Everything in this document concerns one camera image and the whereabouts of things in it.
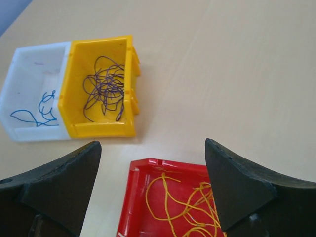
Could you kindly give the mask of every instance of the yellow cord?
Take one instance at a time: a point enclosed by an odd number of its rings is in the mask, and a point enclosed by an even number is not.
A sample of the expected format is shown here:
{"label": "yellow cord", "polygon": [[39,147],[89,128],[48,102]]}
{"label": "yellow cord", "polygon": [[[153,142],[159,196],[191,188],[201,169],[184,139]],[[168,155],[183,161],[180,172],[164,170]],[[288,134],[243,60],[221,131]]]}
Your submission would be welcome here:
{"label": "yellow cord", "polygon": [[[153,213],[153,211],[151,210],[150,208],[150,205],[149,205],[149,202],[148,202],[148,192],[152,186],[152,184],[154,182],[156,182],[157,180],[159,179],[162,179],[162,183],[163,183],[163,186],[164,186],[164,189],[165,189],[165,197],[164,197],[164,209],[165,209],[165,212],[166,212],[166,215],[167,215],[167,218],[159,218],[159,217],[156,217]],[[192,225],[193,227],[191,229],[189,229],[184,235],[182,235],[182,237],[189,237],[189,234],[192,233],[192,232],[198,232],[200,233],[201,235],[203,235],[204,237],[217,237],[217,234],[218,234],[218,230],[217,228],[221,228],[220,227],[220,224],[219,224],[219,220],[218,220],[218,216],[217,216],[217,210],[216,210],[216,207],[215,207],[215,202],[214,202],[214,198],[213,198],[213,192],[212,192],[212,189],[211,189],[211,185],[207,182],[201,182],[199,187],[198,188],[194,188],[193,192],[190,194],[188,200],[186,203],[184,202],[181,202],[181,201],[178,201],[176,200],[169,192],[168,190],[168,184],[167,184],[167,179],[169,180],[172,180],[172,181],[175,181],[175,182],[178,182],[180,183],[181,181],[180,180],[177,180],[177,179],[174,179],[174,178],[171,178],[171,177],[167,177],[165,175],[165,173],[162,173],[161,177],[158,177],[154,180],[152,180],[147,189],[146,189],[146,193],[145,193],[145,200],[146,200],[146,205],[147,205],[147,208],[149,210],[149,212],[151,213],[152,217],[156,220],[159,220],[159,221],[168,221],[169,225],[170,225],[170,228],[171,228],[171,231],[172,231],[172,234],[173,234],[173,237],[177,237],[177,234],[174,230],[174,227],[173,227],[173,224],[172,224],[172,221],[179,218],[179,217],[184,217],[184,219],[190,224]],[[209,189],[209,191],[207,193],[205,193],[203,190],[204,189]],[[195,202],[195,204],[191,205],[190,202],[193,198],[193,196],[200,192],[200,194],[202,195],[202,197],[197,200]],[[169,211],[168,211],[168,198],[171,198],[171,200],[173,200],[175,203],[177,204],[180,204],[180,205],[183,205],[185,208],[184,210],[176,215],[176,216],[173,216],[171,217],[170,214],[169,214]],[[214,205],[214,208],[211,206],[210,204],[210,200],[212,200],[213,202],[213,205]],[[206,210],[202,209],[202,208],[199,208],[198,206],[201,205],[202,203],[206,202],[207,206],[208,206],[208,209],[209,209],[209,212],[208,213]],[[194,210],[198,210],[198,211],[201,211],[203,213],[205,213],[208,217],[210,217],[213,221],[213,223],[201,223],[201,222],[198,222],[196,221],[193,216],[189,213],[192,209]],[[214,234],[212,234],[211,232],[209,232],[205,227],[207,226],[213,226],[214,227]]]}

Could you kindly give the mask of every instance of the blue cord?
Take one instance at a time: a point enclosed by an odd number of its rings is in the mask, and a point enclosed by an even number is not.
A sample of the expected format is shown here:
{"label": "blue cord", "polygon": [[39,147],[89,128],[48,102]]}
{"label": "blue cord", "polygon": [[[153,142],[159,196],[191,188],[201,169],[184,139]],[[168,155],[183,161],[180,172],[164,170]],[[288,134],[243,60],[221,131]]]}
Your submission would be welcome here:
{"label": "blue cord", "polygon": [[[11,117],[13,117],[13,118],[16,118],[17,120],[19,120],[19,121],[22,121],[22,122],[29,122],[29,123],[35,123],[36,124],[36,127],[39,127],[39,126],[42,126],[42,125],[45,125],[45,126],[58,126],[58,124],[50,124],[51,122],[53,122],[53,121],[57,121],[57,118],[53,115],[53,113],[52,113],[52,110],[53,110],[53,108],[52,107],[50,107],[50,110],[47,112],[47,113],[44,113],[44,109],[45,109],[45,103],[46,102],[48,102],[49,100],[51,100],[51,99],[54,99],[55,98],[55,90],[53,90],[52,91],[52,94],[50,94],[50,95],[47,95],[47,92],[45,92],[44,93],[44,95],[42,96],[42,99],[41,99],[41,101],[40,101],[40,103],[39,103],[39,106],[38,106],[38,110],[39,110],[39,112],[40,112],[40,114],[41,114],[41,116],[42,116],[42,118],[43,119],[45,119],[46,120],[46,122],[38,122],[37,120],[36,120],[36,118],[34,117],[34,115],[30,112],[30,111],[28,111],[28,110],[16,110],[16,111],[14,111],[14,112],[12,112],[11,114],[10,114],[10,116]],[[19,114],[19,113],[28,113],[30,116],[31,116],[31,120],[23,120],[23,119],[20,119],[20,118],[18,118],[15,114],[17,113],[17,114]]]}

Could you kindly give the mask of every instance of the yellow bin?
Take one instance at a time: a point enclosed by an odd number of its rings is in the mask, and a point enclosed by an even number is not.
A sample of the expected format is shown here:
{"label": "yellow bin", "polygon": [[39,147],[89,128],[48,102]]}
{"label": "yellow bin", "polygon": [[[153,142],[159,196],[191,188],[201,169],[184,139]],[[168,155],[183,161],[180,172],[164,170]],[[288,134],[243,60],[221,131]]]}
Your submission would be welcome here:
{"label": "yellow bin", "polygon": [[[58,108],[70,137],[135,136],[134,115],[139,113],[135,87],[136,77],[141,72],[132,40],[132,36],[128,35],[72,42],[58,101]],[[83,80],[87,75],[94,74],[94,64],[99,56],[107,56],[116,63],[125,65],[124,111],[119,121],[116,121],[117,111],[102,113],[101,101],[86,110],[86,115],[93,118],[94,122],[83,113],[89,97],[83,89]],[[108,68],[111,65],[109,60],[102,60],[98,67]]]}

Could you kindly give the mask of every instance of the table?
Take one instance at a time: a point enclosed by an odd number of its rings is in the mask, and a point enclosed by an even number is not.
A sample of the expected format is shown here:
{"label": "table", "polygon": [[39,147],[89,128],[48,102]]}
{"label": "table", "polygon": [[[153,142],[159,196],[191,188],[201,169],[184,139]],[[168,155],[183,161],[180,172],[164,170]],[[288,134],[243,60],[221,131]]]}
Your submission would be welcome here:
{"label": "table", "polygon": [[[81,236],[115,236],[132,160],[205,164],[207,137],[316,181],[315,11],[312,0],[33,0],[0,38],[1,85],[17,47],[133,34],[141,60],[138,135],[99,139]],[[91,141],[15,144],[2,126],[0,138],[0,179]]]}

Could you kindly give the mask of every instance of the string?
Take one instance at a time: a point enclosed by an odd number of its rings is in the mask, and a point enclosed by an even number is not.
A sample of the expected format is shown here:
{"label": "string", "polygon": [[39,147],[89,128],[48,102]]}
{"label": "string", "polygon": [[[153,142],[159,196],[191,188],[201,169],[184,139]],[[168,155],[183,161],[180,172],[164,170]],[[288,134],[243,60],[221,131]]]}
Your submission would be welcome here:
{"label": "string", "polygon": [[[97,63],[101,59],[109,60],[113,63],[107,69],[98,69]],[[83,80],[83,89],[89,95],[83,107],[84,116],[91,122],[86,110],[94,106],[98,101],[101,102],[101,111],[105,115],[107,111],[118,111],[115,121],[120,121],[124,111],[124,69],[123,64],[118,64],[106,56],[98,57],[94,62],[94,74],[87,75]]]}
{"label": "string", "polygon": [[[165,209],[165,212],[166,212],[166,215],[167,215],[167,218],[159,218],[159,217],[156,217],[155,214],[153,213],[150,205],[149,205],[149,201],[148,201],[148,193],[149,193],[149,190],[151,188],[151,186],[153,185],[153,183],[155,183],[156,181],[162,179],[162,183],[163,183],[163,186],[164,186],[164,189],[165,189],[165,197],[164,197],[164,209]],[[177,179],[174,179],[174,178],[171,178],[171,177],[168,177],[166,176],[165,173],[162,173],[162,175],[158,178],[155,178],[154,180],[152,180],[149,185],[147,186],[147,189],[146,189],[146,193],[145,193],[145,201],[146,201],[146,206],[150,212],[150,214],[152,215],[152,217],[156,220],[159,220],[159,221],[167,221],[170,225],[170,228],[171,228],[171,231],[172,231],[172,234],[173,234],[173,237],[177,237],[177,234],[174,230],[174,226],[172,224],[172,221],[177,219],[177,218],[180,218],[180,217],[184,217],[184,219],[190,224],[192,225],[192,227],[185,232],[184,235],[182,235],[182,237],[189,237],[189,234],[192,233],[192,232],[197,232],[197,233],[200,233],[202,234],[204,237],[217,237],[217,234],[218,234],[218,230],[217,228],[220,228],[220,224],[219,224],[219,219],[218,219],[218,215],[217,215],[217,211],[216,211],[216,207],[215,207],[215,201],[214,201],[214,197],[213,197],[213,192],[212,192],[212,189],[211,189],[211,185],[207,182],[201,182],[199,184],[199,187],[198,188],[193,188],[193,191],[192,193],[190,194],[188,200],[186,203],[184,202],[181,202],[181,201],[178,201],[176,200],[172,195],[171,193],[169,192],[168,190],[168,184],[167,184],[167,179],[169,180],[172,180],[172,181],[175,181],[175,182],[178,182],[180,183],[181,181],[180,180],[177,180]],[[191,201],[192,201],[192,198],[195,196],[196,193],[200,192],[201,194],[201,198],[198,199],[195,204],[191,205]],[[168,198],[171,198],[171,200],[173,200],[174,202],[176,202],[177,204],[180,204],[182,206],[184,206],[184,210],[176,215],[176,216],[173,216],[171,217],[170,214],[169,214],[169,211],[168,211]],[[209,203],[210,201],[212,200],[213,202],[213,205],[214,205],[214,208],[212,207],[212,205]],[[198,207],[200,206],[201,204],[205,203],[207,204],[208,208],[209,208],[209,213]],[[198,211],[201,211],[203,213],[205,213],[213,223],[200,223],[198,221],[196,221],[193,216],[189,213],[192,209],[195,209],[195,210],[198,210]],[[207,226],[212,226],[214,227],[214,234],[212,234],[209,230],[207,230],[205,227]]]}
{"label": "string", "polygon": [[49,103],[50,106],[48,106],[49,107],[48,111],[44,112],[44,111],[46,111],[45,104],[47,102],[49,102],[50,100],[54,100],[55,92],[56,92],[55,90],[53,90],[51,94],[47,94],[47,92],[45,92],[44,95],[42,96],[41,101],[39,102],[38,111],[41,114],[42,118],[45,120],[44,122],[39,122],[35,118],[35,116],[32,114],[32,112],[29,110],[16,110],[16,111],[13,111],[10,114],[10,116],[19,120],[19,121],[22,121],[22,122],[35,123],[36,127],[39,127],[42,125],[58,126],[57,118],[53,115],[53,112],[52,112],[52,110],[53,110],[52,105],[51,105],[52,103]]}

